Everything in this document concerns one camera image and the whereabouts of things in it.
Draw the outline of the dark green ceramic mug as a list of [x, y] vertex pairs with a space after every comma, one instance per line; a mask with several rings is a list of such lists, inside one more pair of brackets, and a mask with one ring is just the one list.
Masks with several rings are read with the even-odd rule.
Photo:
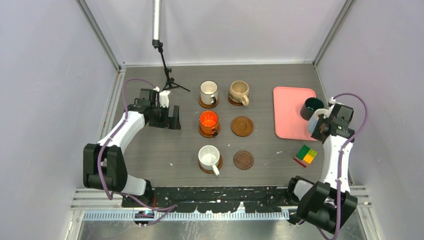
[[308, 121], [316, 110], [323, 109], [324, 107], [324, 103], [320, 99], [316, 97], [309, 97], [304, 101], [301, 107], [300, 116], [304, 120]]

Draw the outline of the orange ceramic mug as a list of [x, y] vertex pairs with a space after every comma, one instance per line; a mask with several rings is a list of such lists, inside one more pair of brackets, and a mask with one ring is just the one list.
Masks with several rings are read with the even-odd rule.
[[205, 134], [213, 134], [218, 127], [219, 117], [216, 112], [205, 110], [199, 116], [199, 124]]

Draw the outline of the white ceramic mug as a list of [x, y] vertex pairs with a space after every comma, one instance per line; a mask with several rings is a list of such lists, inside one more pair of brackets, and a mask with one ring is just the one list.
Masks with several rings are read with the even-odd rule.
[[216, 176], [220, 175], [218, 165], [220, 162], [220, 152], [213, 145], [205, 145], [198, 152], [198, 162], [206, 171], [212, 171]]

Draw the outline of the pink plastic tray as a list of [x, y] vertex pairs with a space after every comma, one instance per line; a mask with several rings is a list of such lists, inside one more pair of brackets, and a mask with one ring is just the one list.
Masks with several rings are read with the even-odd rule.
[[275, 134], [279, 138], [314, 141], [308, 131], [308, 121], [301, 116], [305, 100], [314, 97], [316, 93], [310, 88], [277, 86], [273, 89]]

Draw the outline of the cream ceramic mug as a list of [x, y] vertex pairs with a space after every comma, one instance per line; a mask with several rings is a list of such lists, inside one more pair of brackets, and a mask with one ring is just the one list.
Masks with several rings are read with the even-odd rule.
[[218, 85], [215, 81], [207, 80], [200, 84], [200, 99], [205, 105], [212, 106], [218, 103]]

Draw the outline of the beige ceramic mug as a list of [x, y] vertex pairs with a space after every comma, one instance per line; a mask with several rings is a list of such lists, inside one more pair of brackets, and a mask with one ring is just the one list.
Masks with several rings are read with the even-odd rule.
[[242, 104], [243, 106], [248, 106], [250, 103], [249, 93], [249, 85], [242, 80], [234, 81], [229, 88], [230, 99], [235, 103]]

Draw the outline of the dark walnut wooden coaster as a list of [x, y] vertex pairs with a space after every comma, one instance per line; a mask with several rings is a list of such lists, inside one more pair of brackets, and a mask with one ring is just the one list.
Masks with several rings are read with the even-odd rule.
[[254, 164], [254, 156], [246, 150], [240, 150], [233, 156], [234, 165], [240, 170], [248, 170]]

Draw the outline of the light blue ceramic mug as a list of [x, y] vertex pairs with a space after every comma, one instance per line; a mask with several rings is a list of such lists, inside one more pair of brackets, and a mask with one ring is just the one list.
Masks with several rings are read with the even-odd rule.
[[313, 113], [313, 115], [309, 119], [308, 125], [307, 125], [308, 131], [309, 131], [310, 134], [312, 134], [314, 132], [314, 130], [315, 130], [316, 126], [317, 126], [317, 123], [318, 123], [318, 121], [320, 119], [320, 115], [323, 115], [323, 119], [325, 119], [326, 116], [327, 116], [328, 111], [329, 111], [328, 109], [320, 108], [320, 109], [317, 109]]

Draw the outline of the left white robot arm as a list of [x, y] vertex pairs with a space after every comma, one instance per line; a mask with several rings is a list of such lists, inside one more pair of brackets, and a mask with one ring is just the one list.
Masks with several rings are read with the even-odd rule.
[[130, 175], [124, 152], [136, 133], [145, 126], [179, 130], [179, 106], [169, 115], [170, 90], [142, 88], [132, 104], [125, 104], [124, 113], [111, 132], [97, 143], [83, 149], [83, 185], [89, 189], [134, 196], [141, 207], [148, 207], [154, 199], [151, 182]]

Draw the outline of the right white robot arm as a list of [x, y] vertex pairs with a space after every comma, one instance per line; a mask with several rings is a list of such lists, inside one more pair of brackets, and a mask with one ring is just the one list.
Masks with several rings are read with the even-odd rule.
[[334, 103], [329, 109], [317, 110], [312, 138], [322, 142], [324, 164], [320, 180], [313, 183], [303, 177], [290, 179], [285, 201], [297, 206], [295, 217], [322, 231], [337, 235], [340, 228], [355, 211], [358, 199], [351, 195], [348, 166], [355, 131], [349, 127], [353, 108]]

